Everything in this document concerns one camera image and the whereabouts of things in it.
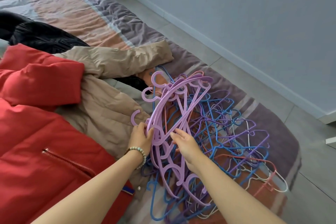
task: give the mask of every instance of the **jacket pocket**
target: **jacket pocket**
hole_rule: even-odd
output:
[[[56,154],[55,152],[53,152],[49,149],[43,149],[42,153],[46,154],[47,156],[49,156],[51,158],[57,159],[58,161],[61,161],[65,164],[67,164],[72,169],[82,173],[83,175],[85,175],[89,178],[93,178],[93,177],[96,176],[96,173],[91,168],[88,168],[88,167],[85,167],[81,164],[78,164],[77,162],[74,162],[74,161],[72,161],[70,159],[67,159],[67,158],[65,158],[65,157],[63,157],[59,154]]]

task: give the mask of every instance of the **gray floor tile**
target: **gray floor tile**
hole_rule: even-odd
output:
[[[336,149],[325,144],[325,139],[336,136],[336,128],[296,106],[285,124],[301,146],[300,172],[336,201]]]
[[[158,31],[172,40],[174,43],[193,53],[205,64],[211,65],[221,57],[217,52],[214,52],[212,49],[205,46],[200,41],[196,40],[191,35],[187,34],[182,29],[171,23],[162,28],[159,28]]]
[[[153,29],[162,28],[169,22],[154,13],[152,10],[141,4],[137,0],[117,0],[120,4],[126,6],[131,12],[137,15],[143,22]]]
[[[298,174],[281,218],[287,224],[332,224],[336,220],[336,203]]]
[[[292,102],[225,58],[220,58],[210,67],[274,112],[283,122],[286,120],[294,106]]]

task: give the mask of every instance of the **wall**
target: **wall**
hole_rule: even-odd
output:
[[[336,0],[142,1],[315,117],[336,110]]]

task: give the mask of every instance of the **red puffer jacket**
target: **red puffer jacket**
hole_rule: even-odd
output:
[[[0,62],[0,223],[31,223],[115,161],[56,106],[79,103],[84,65],[22,44]],[[128,182],[103,223],[132,200]]]

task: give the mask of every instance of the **bedsheet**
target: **bedsheet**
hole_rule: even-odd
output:
[[[166,39],[164,35],[147,26],[116,0],[4,0],[0,1],[0,9],[61,28],[91,46],[128,49]],[[224,93],[218,90],[228,90],[230,98],[235,103],[234,109],[239,110],[242,117],[255,121],[256,129],[268,131],[270,135],[268,160],[275,164],[279,174],[286,179],[291,188],[301,165],[301,155],[298,141],[283,122],[192,53],[168,39],[167,41],[174,61],[165,64],[164,68],[173,77],[181,73],[190,75],[198,70],[204,71],[205,75],[214,79],[209,91],[213,97],[222,98]],[[142,76],[145,81],[150,77],[148,71],[139,76]],[[133,202],[125,216],[127,221],[134,224],[151,223],[147,210],[151,202],[150,193],[146,191],[141,202]],[[163,201],[160,201],[160,193],[159,191],[155,199],[157,213],[164,209]],[[277,214],[281,213],[286,202],[286,196],[283,193],[269,193],[258,199]]]

